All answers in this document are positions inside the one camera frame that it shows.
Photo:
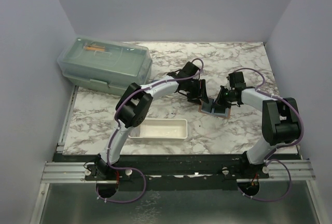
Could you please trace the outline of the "tan leather card holder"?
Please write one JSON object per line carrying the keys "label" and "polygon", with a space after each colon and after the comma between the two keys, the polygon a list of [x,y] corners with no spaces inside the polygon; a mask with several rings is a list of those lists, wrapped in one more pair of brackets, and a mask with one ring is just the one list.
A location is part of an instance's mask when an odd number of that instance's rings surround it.
{"label": "tan leather card holder", "polygon": [[209,102],[206,103],[204,101],[201,102],[201,106],[199,107],[199,112],[215,117],[220,117],[224,119],[230,118],[230,108],[226,108],[215,103],[213,98],[208,98]]}

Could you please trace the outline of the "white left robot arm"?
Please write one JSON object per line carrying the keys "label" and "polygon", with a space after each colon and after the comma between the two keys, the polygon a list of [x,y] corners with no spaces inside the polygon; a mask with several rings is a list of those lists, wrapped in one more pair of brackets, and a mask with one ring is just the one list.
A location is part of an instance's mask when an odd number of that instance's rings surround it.
{"label": "white left robot arm", "polygon": [[196,59],[187,62],[181,69],[167,73],[155,82],[141,86],[132,83],[128,86],[115,108],[114,120],[117,126],[94,162],[97,174],[102,179],[109,180],[114,176],[117,168],[113,165],[119,160],[130,132],[145,120],[154,100],[185,91],[187,100],[192,103],[208,101],[205,80],[200,78],[204,63],[198,59],[201,66],[197,67],[194,61]]}

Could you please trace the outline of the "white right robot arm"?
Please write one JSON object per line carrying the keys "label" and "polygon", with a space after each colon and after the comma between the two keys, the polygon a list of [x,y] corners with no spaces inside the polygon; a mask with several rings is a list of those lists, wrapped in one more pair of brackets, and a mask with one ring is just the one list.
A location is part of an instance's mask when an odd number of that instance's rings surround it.
{"label": "white right robot arm", "polygon": [[261,111],[260,140],[247,152],[246,160],[239,164],[239,173],[251,178],[257,173],[257,165],[265,163],[278,149],[295,146],[303,137],[304,127],[294,98],[281,98],[260,90],[265,84],[248,87],[242,70],[230,73],[229,85],[221,86],[212,104],[215,114],[225,114],[233,105],[248,105]]}

